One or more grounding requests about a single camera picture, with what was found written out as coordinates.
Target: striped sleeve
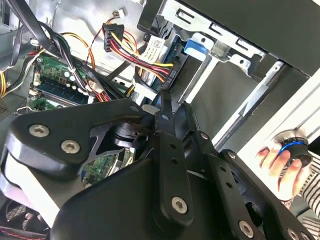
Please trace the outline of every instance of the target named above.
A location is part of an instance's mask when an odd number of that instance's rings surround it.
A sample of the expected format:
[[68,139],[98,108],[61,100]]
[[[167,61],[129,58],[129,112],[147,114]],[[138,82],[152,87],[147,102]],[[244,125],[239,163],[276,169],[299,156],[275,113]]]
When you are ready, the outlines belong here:
[[320,220],[312,217],[303,217],[303,226],[312,234],[315,240],[320,240]]
[[[320,159],[313,158],[311,163],[312,174],[304,183],[301,195],[309,207],[320,217]],[[312,217],[304,217],[302,224],[313,235],[314,239],[320,240],[320,220]]]
[[313,158],[311,163],[312,174],[304,183],[301,195],[309,207],[320,217],[320,160]]

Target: silver screw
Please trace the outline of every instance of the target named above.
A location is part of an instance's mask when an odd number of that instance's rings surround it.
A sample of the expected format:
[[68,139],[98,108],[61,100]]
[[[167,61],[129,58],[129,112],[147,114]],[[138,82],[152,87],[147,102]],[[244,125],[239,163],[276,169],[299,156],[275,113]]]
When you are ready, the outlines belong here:
[[232,159],[236,159],[236,155],[234,155],[232,152],[228,152],[228,155]]
[[50,130],[45,125],[35,124],[29,127],[29,133],[37,138],[43,138],[49,135]]
[[169,117],[167,117],[166,115],[162,115],[162,117],[165,119],[165,120],[169,120]]
[[139,112],[139,109],[136,106],[130,106],[130,108],[135,112]]
[[303,237],[303,240],[310,240],[310,238],[304,232],[301,232],[301,236]]
[[76,154],[80,151],[80,145],[73,140],[65,140],[61,143],[61,148],[67,154]]
[[254,231],[246,221],[239,221],[239,227],[241,232],[243,232],[243,234],[248,238],[252,239],[254,237]]
[[174,196],[171,200],[171,204],[174,210],[176,210],[180,214],[185,214],[188,210],[188,206],[181,197]]
[[292,229],[288,228],[287,232],[292,240],[299,240],[298,235]]
[[203,137],[205,140],[208,140],[208,135],[205,134],[204,132],[202,132],[200,135],[201,135],[201,137]]

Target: black metal arm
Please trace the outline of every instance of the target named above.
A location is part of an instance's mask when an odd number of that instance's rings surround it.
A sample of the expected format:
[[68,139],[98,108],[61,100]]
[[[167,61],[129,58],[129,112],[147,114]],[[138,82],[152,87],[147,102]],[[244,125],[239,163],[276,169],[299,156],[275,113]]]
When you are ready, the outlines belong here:
[[[52,240],[313,239],[234,152],[214,149],[190,105],[173,115],[167,92],[154,102],[155,115],[128,99],[22,115],[9,129],[0,179],[27,197],[9,167],[36,179],[39,196],[45,190],[59,207],[54,216],[37,209],[49,226],[54,220]],[[74,184],[84,163],[123,147],[136,148],[133,164],[64,201],[53,193]]]

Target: finger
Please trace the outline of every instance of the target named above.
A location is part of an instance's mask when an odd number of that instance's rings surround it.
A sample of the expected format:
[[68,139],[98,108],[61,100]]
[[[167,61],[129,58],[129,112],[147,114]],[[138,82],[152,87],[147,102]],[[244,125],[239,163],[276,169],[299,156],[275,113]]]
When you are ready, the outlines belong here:
[[256,163],[259,164],[259,166],[261,166],[263,160],[265,160],[268,153],[269,153],[268,148],[265,148],[264,150],[257,153],[257,155],[255,156],[255,160],[256,160]]
[[288,167],[284,176],[282,177],[279,185],[279,192],[287,192],[291,191],[293,194],[294,183],[297,178],[297,175],[302,167],[302,163],[300,159],[296,159],[293,163]]
[[279,178],[282,169],[284,169],[284,167],[289,159],[290,159],[290,152],[288,150],[283,151],[276,158],[276,160],[274,160],[274,162],[269,170],[269,176]]
[[262,164],[261,164],[261,168],[262,169],[270,169],[272,163],[274,162],[274,160],[277,158],[278,153],[281,149],[281,144],[277,143],[276,145],[274,145],[274,147],[270,150],[269,154],[266,156],[266,158],[263,160]]
[[311,173],[312,173],[311,164],[309,164],[308,166],[300,170],[293,184],[293,191],[292,191],[293,196],[300,193],[302,187],[304,186],[305,182],[307,181]]

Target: white label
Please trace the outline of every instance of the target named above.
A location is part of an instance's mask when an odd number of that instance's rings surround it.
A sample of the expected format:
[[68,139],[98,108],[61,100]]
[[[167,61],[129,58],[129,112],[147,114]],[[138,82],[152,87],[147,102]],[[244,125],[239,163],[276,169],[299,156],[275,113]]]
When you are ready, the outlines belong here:
[[139,57],[139,59],[149,64],[154,64],[161,53],[161,50],[165,44],[165,41],[166,40],[162,38],[151,36],[148,46],[146,47],[146,50]]

